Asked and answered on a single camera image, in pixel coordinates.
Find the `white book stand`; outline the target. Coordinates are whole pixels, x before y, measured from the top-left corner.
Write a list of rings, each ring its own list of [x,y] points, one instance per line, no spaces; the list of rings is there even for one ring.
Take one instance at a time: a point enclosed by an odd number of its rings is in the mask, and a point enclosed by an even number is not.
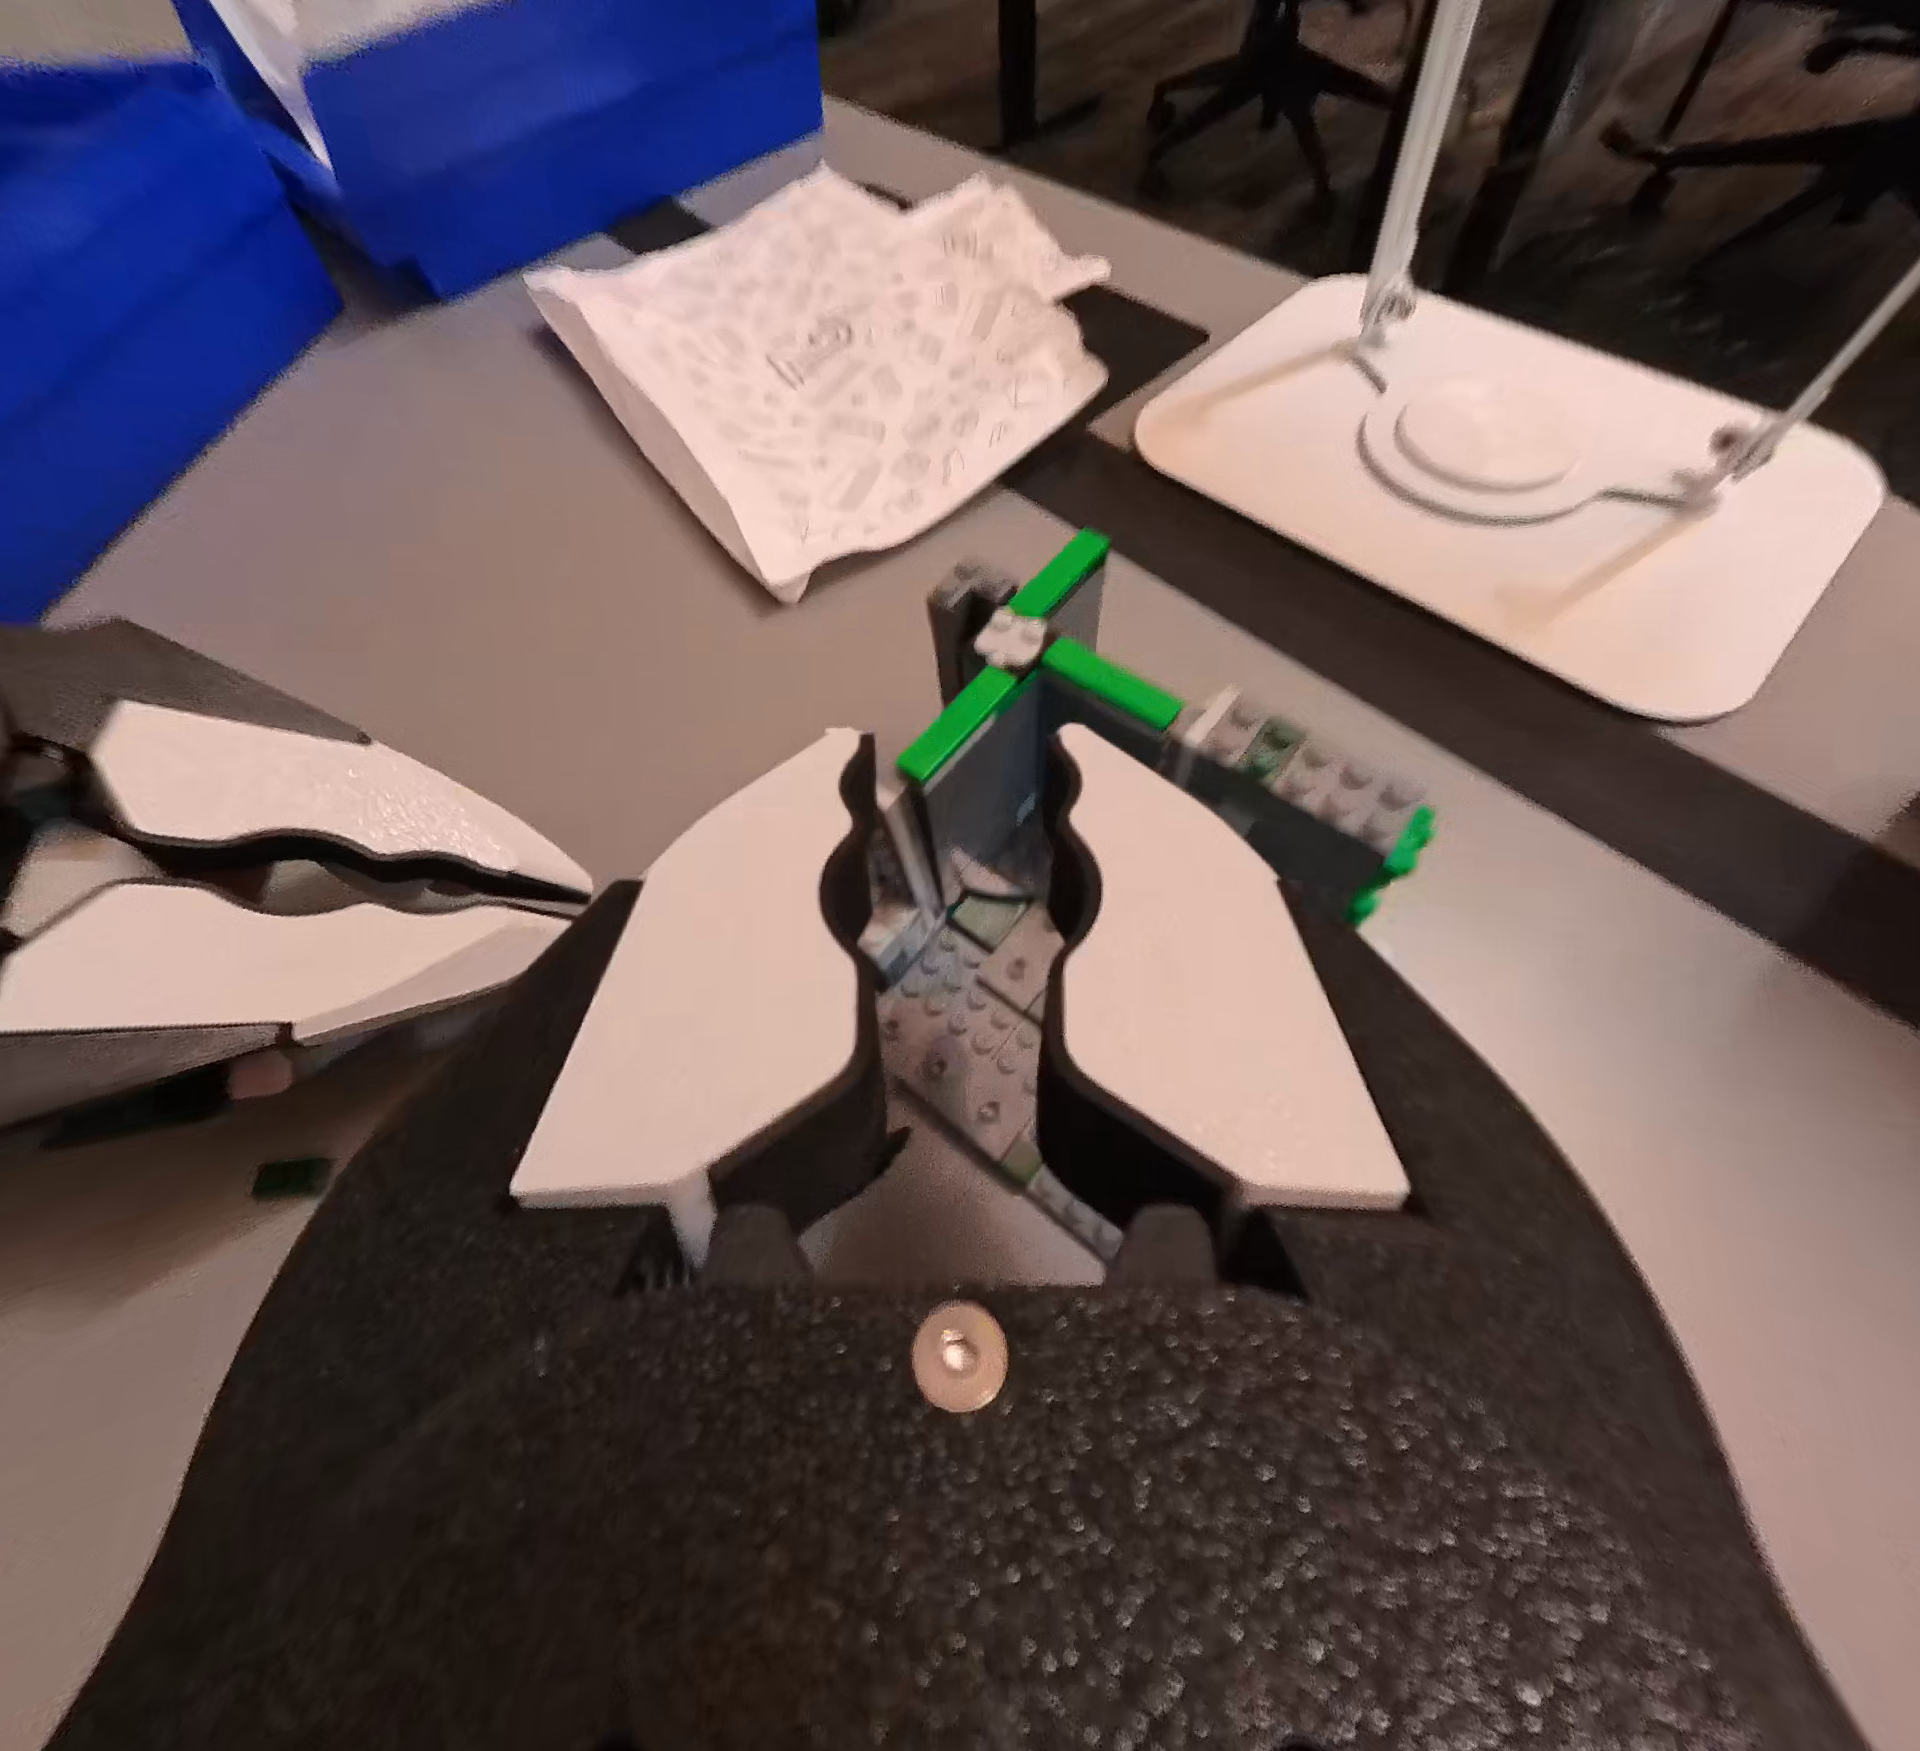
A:
[[[1412,282],[1483,0],[1435,0],[1366,276],[1297,290],[1134,419],[1166,480],[1624,713],[1749,704],[1885,499],[1812,423],[1915,296],[1780,413]]]

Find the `blue plastic bin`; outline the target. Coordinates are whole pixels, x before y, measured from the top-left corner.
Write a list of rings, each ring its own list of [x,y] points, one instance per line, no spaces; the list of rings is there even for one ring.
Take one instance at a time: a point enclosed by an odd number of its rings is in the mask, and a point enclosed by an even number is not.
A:
[[[491,0],[312,62],[323,152],[209,0],[170,0],[291,201],[461,296],[818,134],[812,0]]]
[[[3,625],[56,605],[339,311],[201,65],[3,62]]]

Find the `grey green lego building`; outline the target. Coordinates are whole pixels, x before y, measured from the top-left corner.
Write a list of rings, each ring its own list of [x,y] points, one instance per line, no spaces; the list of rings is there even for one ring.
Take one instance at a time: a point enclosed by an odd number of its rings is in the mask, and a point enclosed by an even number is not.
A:
[[[1049,739],[1084,724],[1201,800],[1299,907],[1366,923],[1435,829],[1422,788],[1223,688],[1181,700],[1098,646],[1111,542],[1076,534],[1032,579],[962,560],[926,598],[941,708],[881,778],[888,833],[869,949],[894,1086],[1113,1258],[1126,1228],[1038,1157],[1038,1059],[1050,964],[1041,821]]]

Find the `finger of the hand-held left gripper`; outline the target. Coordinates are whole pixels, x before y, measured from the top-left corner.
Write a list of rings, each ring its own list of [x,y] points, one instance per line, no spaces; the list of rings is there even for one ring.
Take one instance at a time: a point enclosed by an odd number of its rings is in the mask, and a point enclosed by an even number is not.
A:
[[[279,917],[183,884],[111,884],[3,958],[1,1032],[272,1026],[315,1045],[486,996],[564,930],[497,903]]]
[[[122,826],[150,845],[305,853],[548,900],[592,892],[532,824],[376,741],[119,702],[88,765]]]

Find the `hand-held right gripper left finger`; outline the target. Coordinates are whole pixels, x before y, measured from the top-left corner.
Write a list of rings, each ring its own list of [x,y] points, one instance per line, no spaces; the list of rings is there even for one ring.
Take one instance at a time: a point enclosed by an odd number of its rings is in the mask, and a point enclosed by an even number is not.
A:
[[[650,1208],[682,1261],[767,1208],[803,1233],[876,1187],[888,1120],[869,731],[824,731],[687,826],[640,877],[509,1192],[523,1211]]]

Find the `torn printed paper bag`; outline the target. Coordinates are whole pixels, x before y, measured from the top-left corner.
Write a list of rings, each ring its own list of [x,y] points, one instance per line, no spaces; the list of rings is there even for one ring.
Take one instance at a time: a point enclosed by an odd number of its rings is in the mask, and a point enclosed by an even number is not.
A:
[[[645,462],[780,603],[995,483],[1106,385],[1113,276],[1006,182],[898,206],[819,166],[612,270],[521,282]]]

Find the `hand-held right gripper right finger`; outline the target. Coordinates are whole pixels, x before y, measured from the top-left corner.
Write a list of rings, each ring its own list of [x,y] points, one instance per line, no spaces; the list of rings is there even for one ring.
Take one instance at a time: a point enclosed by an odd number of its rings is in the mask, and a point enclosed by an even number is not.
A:
[[[1084,724],[1049,739],[1038,1157],[1116,1228],[1193,1211],[1401,1215],[1412,1184],[1279,875]]]

